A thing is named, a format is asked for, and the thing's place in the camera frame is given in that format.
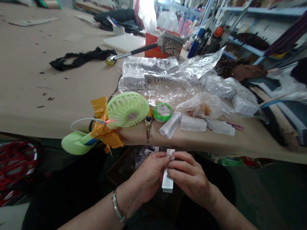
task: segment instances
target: finger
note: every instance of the finger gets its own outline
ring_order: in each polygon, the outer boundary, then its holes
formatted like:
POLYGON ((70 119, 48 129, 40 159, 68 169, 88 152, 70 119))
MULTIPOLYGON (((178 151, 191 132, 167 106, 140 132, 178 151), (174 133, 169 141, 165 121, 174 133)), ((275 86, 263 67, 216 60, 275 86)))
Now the finger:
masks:
POLYGON ((196 166, 197 162, 194 160, 191 154, 187 152, 173 152, 173 157, 180 158, 192 166, 196 166))
POLYGON ((156 164, 157 164, 157 169, 161 170, 163 169, 169 162, 170 162, 171 156, 165 156, 162 158, 157 158, 155 159, 156 164))
POLYGON ((182 170, 182 171, 184 171, 187 174, 190 174, 192 176, 195 176, 197 174, 196 167, 190 165, 186 161, 174 160, 174 161, 169 162, 168 167, 182 170))
POLYGON ((160 172, 160 174, 159 174, 159 180, 160 180, 160 182, 161 182, 161 184, 162 184, 162 182, 163 182, 163 172, 160 172))
POLYGON ((167 174, 169 177, 187 186, 193 186, 196 183, 195 178, 193 176, 185 172, 180 172, 176 169, 168 169, 167 174))
POLYGON ((155 153, 152 153, 151 155, 154 155, 157 158, 162 158, 166 156, 166 152, 155 152, 155 153))

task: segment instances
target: blue pen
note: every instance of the blue pen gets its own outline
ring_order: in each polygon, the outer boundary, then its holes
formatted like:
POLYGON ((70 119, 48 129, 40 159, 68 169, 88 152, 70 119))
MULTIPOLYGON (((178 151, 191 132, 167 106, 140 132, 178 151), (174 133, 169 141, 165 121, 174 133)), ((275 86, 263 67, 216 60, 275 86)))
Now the blue pen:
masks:
POLYGON ((112 21, 115 23, 115 25, 118 27, 118 24, 116 23, 116 21, 114 20, 114 18, 111 18, 112 21))

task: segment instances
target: silver bracelet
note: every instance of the silver bracelet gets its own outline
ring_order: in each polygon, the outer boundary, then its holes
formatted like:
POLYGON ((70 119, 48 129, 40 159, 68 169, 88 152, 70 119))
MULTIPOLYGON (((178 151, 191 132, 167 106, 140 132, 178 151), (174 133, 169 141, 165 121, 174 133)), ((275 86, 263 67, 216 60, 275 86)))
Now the silver bracelet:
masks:
POLYGON ((121 215, 119 209, 118 209, 118 206, 117 206, 117 202, 116 202, 116 189, 113 191, 113 195, 112 195, 112 199, 113 199, 113 204, 114 204, 114 209, 115 209, 115 212, 119 218, 119 220, 121 222, 127 222, 127 219, 121 215))

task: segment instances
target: white cable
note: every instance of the white cable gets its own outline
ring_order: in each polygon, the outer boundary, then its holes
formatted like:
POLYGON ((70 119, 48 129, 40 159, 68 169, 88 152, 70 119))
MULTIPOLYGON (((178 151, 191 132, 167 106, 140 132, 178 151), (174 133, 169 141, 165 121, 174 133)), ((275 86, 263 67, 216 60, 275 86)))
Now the white cable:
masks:
POLYGON ((80 134, 87 135, 87 133, 84 133, 84 132, 82 132, 82 131, 79 131, 79 130, 74 129, 74 125, 75 125, 76 123, 78 123, 79 121, 82 121, 82 120, 94 120, 94 121, 97 121, 97 122, 100 123, 100 124, 103 124, 103 125, 106 124, 106 121, 104 121, 104 120, 102 120, 102 119, 96 119, 96 118, 82 118, 82 119, 76 120, 75 122, 73 122, 73 123, 71 124, 70 128, 72 129, 72 131, 77 132, 77 133, 80 133, 80 134))

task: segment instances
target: paper scrap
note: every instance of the paper scrap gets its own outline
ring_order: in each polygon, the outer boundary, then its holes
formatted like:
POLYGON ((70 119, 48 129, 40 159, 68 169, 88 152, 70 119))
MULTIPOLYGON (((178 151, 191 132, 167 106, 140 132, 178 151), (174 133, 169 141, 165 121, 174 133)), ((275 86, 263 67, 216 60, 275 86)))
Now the paper scrap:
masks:
POLYGON ((174 112, 171 118, 159 129, 160 134, 171 139, 181 120, 181 115, 181 112, 174 112))
POLYGON ((84 34, 71 34, 68 37, 63 38, 63 40, 69 42, 78 42, 84 36, 85 36, 84 34))
POLYGON ((180 129, 205 132, 207 130, 207 122, 203 119, 181 116, 180 129))
MULTIPOLYGON (((172 156, 171 161, 175 159, 173 157, 173 152, 175 152, 174 149, 167 149, 166 150, 166 155, 171 155, 172 156)), ((172 178, 167 176, 167 170, 168 170, 168 167, 165 167, 164 174, 163 174, 162 189, 163 189, 163 192, 172 193, 173 192, 174 181, 173 181, 172 178)))
POLYGON ((81 19, 84 22, 87 22, 92 27, 99 28, 100 26, 100 22, 97 22, 93 16, 75 15, 75 17, 81 19))
POLYGON ((34 26, 34 25, 38 25, 38 24, 43 24, 43 23, 47 23, 50 21, 55 21, 57 20, 57 18, 46 18, 46 19, 36 19, 36 20, 20 20, 20 21, 9 21, 10 24, 13 25, 18 25, 18 26, 23 26, 23 27, 27 27, 27 26, 34 26))
POLYGON ((207 126, 214 133, 234 136, 236 129, 226 121, 207 120, 207 126))

